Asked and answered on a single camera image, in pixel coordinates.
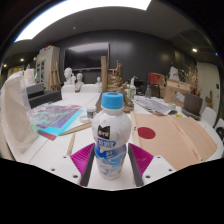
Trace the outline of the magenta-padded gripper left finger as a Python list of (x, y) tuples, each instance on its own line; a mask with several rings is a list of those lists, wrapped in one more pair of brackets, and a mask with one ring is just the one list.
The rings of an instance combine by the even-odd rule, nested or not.
[(92, 170), (95, 144), (89, 144), (71, 156), (62, 156), (50, 172), (72, 183), (87, 187)]

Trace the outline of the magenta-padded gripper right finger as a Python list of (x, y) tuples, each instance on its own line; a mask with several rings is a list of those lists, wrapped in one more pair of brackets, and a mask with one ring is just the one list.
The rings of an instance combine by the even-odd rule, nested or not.
[(128, 144), (128, 155), (137, 187), (142, 187), (175, 172), (175, 169), (161, 155), (153, 156), (132, 143)]

